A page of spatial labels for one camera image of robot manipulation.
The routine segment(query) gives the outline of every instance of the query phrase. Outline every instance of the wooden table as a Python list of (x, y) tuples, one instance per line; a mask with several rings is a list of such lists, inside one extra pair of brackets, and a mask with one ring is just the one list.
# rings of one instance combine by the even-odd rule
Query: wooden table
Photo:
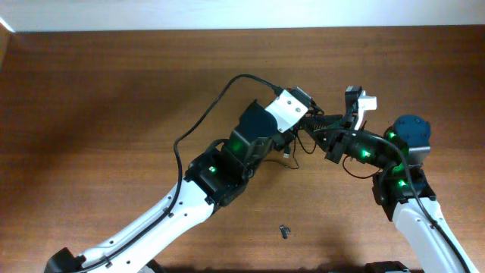
[[(41, 272), (68, 246), (102, 242), (175, 184), (172, 145), (226, 82), (250, 73), (298, 85), (328, 114), (348, 85), (378, 98), (366, 129), (416, 114), (432, 124), (424, 166), (467, 254), (485, 270), (485, 27), (31, 33), (12, 37), (0, 73), (0, 271)], [(180, 144), (183, 165), (228, 137), (253, 99), (235, 84)], [(309, 138), (304, 139), (309, 146)], [(265, 163), (229, 207), (157, 260), (194, 268), (332, 268), (418, 261), (374, 202), (370, 180), (324, 160)], [(357, 174), (374, 171), (351, 162)], [(283, 240), (279, 226), (292, 233)]]

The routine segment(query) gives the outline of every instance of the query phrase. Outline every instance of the black cable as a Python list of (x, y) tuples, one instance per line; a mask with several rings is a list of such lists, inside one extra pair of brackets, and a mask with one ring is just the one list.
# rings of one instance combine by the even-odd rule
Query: black cable
[(138, 233), (133, 239), (129, 240), (127, 243), (125, 243), (122, 247), (114, 251), (112, 254), (110, 254), (108, 257), (105, 257), (103, 260), (96, 262), (90, 266), (87, 266), (85, 268), (82, 268), (79, 271), (75, 271), (73, 273), (82, 273), (86, 272), (88, 270), (93, 270), (95, 268), (98, 268), (100, 266), (103, 266), (104, 264), (108, 263), (110, 259), (113, 259), (114, 257), (118, 256), (120, 253), (122, 253), (125, 249), (133, 245), (139, 238), (143, 237), (147, 232), (149, 232), (153, 227), (155, 227), (157, 224), (159, 224), (167, 215), (171, 213), (171, 210), (174, 208), (175, 204), (177, 203), (177, 198), (180, 193), (180, 188), (182, 186), (182, 160), (180, 159), (180, 154), (179, 154), (179, 149), (177, 147), (178, 143), (186, 138), (188, 135), (190, 135), (204, 120), (204, 118), (207, 116), (207, 114), (213, 109), (213, 107), (219, 102), (219, 100), (224, 96), (226, 91), (229, 89), (229, 87), (239, 78), (242, 77), (247, 77), (249, 79), (256, 80), (260, 83), (263, 83), (266, 86), (269, 86), (271, 89), (273, 89), (275, 92), (281, 89), (281, 87), (275, 86), (274, 84), (263, 80), (259, 77), (256, 77), (251, 74), (240, 74), (232, 78), (224, 87), (222, 92), (219, 94), (219, 96), (212, 102), (212, 104), (205, 110), (205, 113), (200, 117), (200, 119), (187, 131), (185, 134), (177, 138), (174, 142), (174, 153), (175, 153), (175, 159), (177, 160), (177, 167), (178, 167), (178, 181), (177, 181), (177, 188), (175, 189), (175, 194), (173, 197), (173, 200), (171, 204), (168, 206), (168, 208), (164, 211), (160, 217), (158, 217), (156, 220), (154, 220), (149, 226), (145, 227), (140, 233)]
[(349, 158), (349, 157), (350, 157), (350, 155), (346, 156), (346, 157), (343, 159), (343, 161), (342, 161), (342, 167), (343, 167), (343, 170), (344, 170), (344, 171), (345, 171), (347, 174), (349, 174), (351, 177), (355, 177), (355, 178), (358, 178), (358, 179), (368, 179), (368, 178), (373, 177), (375, 174), (377, 174), (377, 173), (380, 171), (380, 169), (379, 169), (379, 170), (377, 170), (376, 172), (374, 172), (373, 174), (370, 174), (370, 175), (368, 175), (368, 176), (364, 176), (364, 177), (361, 177), (361, 176), (355, 175), (355, 174), (351, 173), (349, 170), (347, 170), (347, 168), (346, 168), (346, 160), (347, 160), (347, 158)]
[(306, 152), (307, 154), (311, 155), (312, 153), (315, 152), (316, 148), (317, 148), (317, 142), (315, 141), (315, 145), (313, 146), (313, 150), (311, 152), (307, 151), (307, 149), (305, 149), (305, 147), (303, 146), (303, 143), (302, 143), (302, 140), (300, 139), (300, 136), (299, 135), (296, 135), (296, 139), (298, 140), (298, 142), (300, 143), (300, 146), (302, 147), (303, 151)]
[(296, 163), (296, 167), (292, 167), (290, 165), (287, 165), (277, 159), (265, 159), (263, 162), (274, 162), (274, 163), (277, 163), (279, 165), (282, 165), (283, 167), (285, 168), (288, 168), (290, 170), (298, 170), (300, 168), (300, 165), (298, 164), (298, 160), (296, 160), (296, 157), (295, 157), (295, 151), (296, 151), (296, 140), (293, 140), (293, 160), (295, 161)]
[(369, 139), (377, 140), (378, 142), (386, 144), (388, 147), (390, 147), (395, 152), (397, 152), (397, 154), (401, 158), (402, 165), (404, 166), (404, 172), (405, 172), (406, 178), (408, 179), (409, 187), (411, 188), (413, 197), (416, 199), (416, 203), (418, 204), (419, 208), (423, 212), (426, 219), (431, 223), (432, 227), (436, 228), (438, 233), (440, 233), (441, 236), (443, 237), (443, 239), (448, 243), (449, 247), (452, 249), (452, 251), (454, 252), (456, 257), (458, 258), (458, 260), (462, 264), (462, 267), (465, 270), (465, 272), (469, 273), (470, 269), (468, 268), (467, 263), (463, 259), (463, 256), (461, 255), (461, 253), (456, 248), (455, 244), (449, 239), (448, 235), (441, 228), (441, 226), (438, 224), (438, 222), (433, 219), (433, 217), (426, 210), (423, 203), (419, 199), (418, 193), (416, 193), (415, 186), (414, 186), (412, 179), (411, 179), (411, 172), (409, 170), (408, 162), (406, 161), (406, 158), (405, 158), (404, 154), (402, 153), (402, 151), (396, 145), (391, 143), (390, 141), (385, 140), (384, 138), (382, 138), (380, 136), (373, 135), (373, 134), (370, 134), (370, 133), (367, 133), (367, 132), (364, 132), (364, 131), (360, 131), (360, 130), (349, 130), (349, 129), (340, 129), (340, 128), (322, 128), (322, 129), (318, 129), (318, 130), (313, 131), (313, 133), (323, 133), (323, 132), (327, 132), (327, 131), (330, 131), (330, 130), (335, 131), (335, 132), (339, 132), (339, 133), (350, 133), (351, 135), (353, 135), (355, 137), (364, 136), (364, 137), (367, 137)]

